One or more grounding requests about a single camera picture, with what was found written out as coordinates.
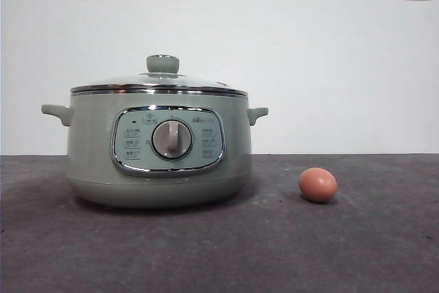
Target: pot handle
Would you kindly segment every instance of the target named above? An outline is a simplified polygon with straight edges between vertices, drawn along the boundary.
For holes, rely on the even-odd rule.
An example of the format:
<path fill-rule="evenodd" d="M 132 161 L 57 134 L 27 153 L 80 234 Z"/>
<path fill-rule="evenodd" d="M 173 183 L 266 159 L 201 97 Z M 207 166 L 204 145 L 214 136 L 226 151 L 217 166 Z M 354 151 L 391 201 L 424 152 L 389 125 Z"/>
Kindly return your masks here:
<path fill-rule="evenodd" d="M 41 112 L 61 119 L 64 126 L 70 126 L 73 119 L 73 109 L 70 106 L 56 106 L 54 104 L 43 104 Z"/>
<path fill-rule="evenodd" d="M 268 108 L 253 108 L 247 110 L 248 121 L 250 122 L 250 126 L 256 124 L 256 120 L 259 117 L 268 115 Z"/>

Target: lid knob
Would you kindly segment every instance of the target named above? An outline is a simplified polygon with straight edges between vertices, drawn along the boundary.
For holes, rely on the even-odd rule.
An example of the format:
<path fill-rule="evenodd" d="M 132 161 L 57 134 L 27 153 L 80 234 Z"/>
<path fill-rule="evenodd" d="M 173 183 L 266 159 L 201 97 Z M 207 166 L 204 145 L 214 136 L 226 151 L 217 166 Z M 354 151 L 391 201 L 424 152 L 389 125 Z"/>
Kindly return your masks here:
<path fill-rule="evenodd" d="M 146 58 L 149 72 L 178 73 L 180 60 L 170 55 L 151 55 Z"/>

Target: mint green pot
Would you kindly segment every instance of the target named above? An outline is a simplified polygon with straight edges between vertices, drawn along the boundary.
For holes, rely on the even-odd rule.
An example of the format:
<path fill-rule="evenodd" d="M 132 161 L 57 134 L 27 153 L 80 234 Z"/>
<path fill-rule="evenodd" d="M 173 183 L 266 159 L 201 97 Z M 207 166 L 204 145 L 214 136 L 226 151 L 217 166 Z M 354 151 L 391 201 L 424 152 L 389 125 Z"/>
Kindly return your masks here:
<path fill-rule="evenodd" d="M 231 195 L 251 172 L 250 126 L 267 108 L 219 82 L 178 75 L 150 56 L 149 73 L 71 89 L 70 106 L 43 105 L 69 127 L 75 193 L 116 207 L 179 207 Z"/>

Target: egg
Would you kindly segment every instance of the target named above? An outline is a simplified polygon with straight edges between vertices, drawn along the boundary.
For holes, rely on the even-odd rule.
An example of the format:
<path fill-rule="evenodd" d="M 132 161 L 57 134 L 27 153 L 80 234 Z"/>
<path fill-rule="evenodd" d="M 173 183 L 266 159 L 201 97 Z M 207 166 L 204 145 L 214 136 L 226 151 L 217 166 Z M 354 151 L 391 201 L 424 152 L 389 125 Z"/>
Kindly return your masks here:
<path fill-rule="evenodd" d="M 300 175 L 299 188 L 306 198 L 314 202 L 328 202 L 337 192 L 338 184 L 330 172 L 312 167 Z"/>

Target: gray table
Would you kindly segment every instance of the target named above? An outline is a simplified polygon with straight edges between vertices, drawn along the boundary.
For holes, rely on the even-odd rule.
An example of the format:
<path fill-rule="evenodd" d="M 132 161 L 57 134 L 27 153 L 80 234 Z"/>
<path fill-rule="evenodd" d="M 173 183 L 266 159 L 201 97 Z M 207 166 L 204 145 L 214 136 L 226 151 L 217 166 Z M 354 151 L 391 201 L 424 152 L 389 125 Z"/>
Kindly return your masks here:
<path fill-rule="evenodd" d="M 62 156 L 4 156 L 1 291 L 439 292 L 439 154 L 254 156 L 223 202 L 114 209 L 69 189 Z M 338 179 L 303 200 L 307 167 Z"/>

